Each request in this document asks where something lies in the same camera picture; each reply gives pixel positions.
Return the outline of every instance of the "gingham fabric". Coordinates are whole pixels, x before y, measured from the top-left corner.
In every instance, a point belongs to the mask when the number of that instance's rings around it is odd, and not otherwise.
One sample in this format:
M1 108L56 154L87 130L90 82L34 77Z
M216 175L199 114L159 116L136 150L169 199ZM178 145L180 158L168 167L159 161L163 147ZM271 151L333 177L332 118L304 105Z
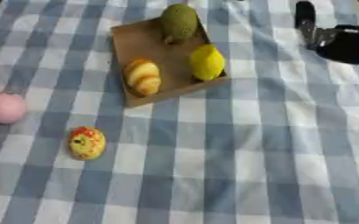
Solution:
M189 1L231 80L124 109L109 28L175 2L1 3L0 90L29 112L0 125L0 223L359 224L359 66L303 47L294 0ZM320 26L357 23L313 3ZM68 155L80 125L105 133L99 159Z

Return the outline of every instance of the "silver metal part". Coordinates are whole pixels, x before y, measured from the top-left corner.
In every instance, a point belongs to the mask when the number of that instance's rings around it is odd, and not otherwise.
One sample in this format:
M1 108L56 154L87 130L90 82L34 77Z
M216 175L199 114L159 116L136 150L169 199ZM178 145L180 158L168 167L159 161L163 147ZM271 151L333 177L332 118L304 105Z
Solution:
M318 28L314 23L305 20L299 26L299 30L302 32L306 47L310 50L314 50L319 46L327 46L334 41L338 31L336 29L323 29Z

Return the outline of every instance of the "orange and white ball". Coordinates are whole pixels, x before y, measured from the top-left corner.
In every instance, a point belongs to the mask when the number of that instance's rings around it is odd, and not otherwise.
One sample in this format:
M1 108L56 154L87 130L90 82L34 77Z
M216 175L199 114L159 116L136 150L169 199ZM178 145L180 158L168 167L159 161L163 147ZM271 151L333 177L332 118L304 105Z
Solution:
M126 84L141 95L159 91L161 79L158 66L149 59L135 59L123 70Z
M81 160L101 156L106 147L106 138L100 130L80 126L72 130L69 137L69 150L72 156Z

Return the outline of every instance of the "toy ball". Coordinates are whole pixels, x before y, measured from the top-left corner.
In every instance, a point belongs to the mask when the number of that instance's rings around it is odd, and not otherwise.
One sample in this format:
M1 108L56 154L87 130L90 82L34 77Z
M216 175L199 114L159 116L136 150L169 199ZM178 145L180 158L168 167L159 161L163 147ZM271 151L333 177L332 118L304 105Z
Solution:
M25 116L27 106L19 94L0 92L0 123L15 123Z
M69 149L80 160L91 160L101 156L106 147L106 137L93 127L80 126L71 130Z
M190 55L194 77L201 81L217 78L223 71L225 59L214 45L202 45Z
M185 3L175 3L163 11L160 23L165 42L173 44L194 35L198 25L197 13Z

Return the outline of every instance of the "green ball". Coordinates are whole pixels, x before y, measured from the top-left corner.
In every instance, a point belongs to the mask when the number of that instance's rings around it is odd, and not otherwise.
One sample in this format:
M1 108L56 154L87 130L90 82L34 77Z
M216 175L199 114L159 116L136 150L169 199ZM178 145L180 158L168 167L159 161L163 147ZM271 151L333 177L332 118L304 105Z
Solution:
M184 3L172 4L160 17L165 39L183 41L191 38L197 30L197 13Z

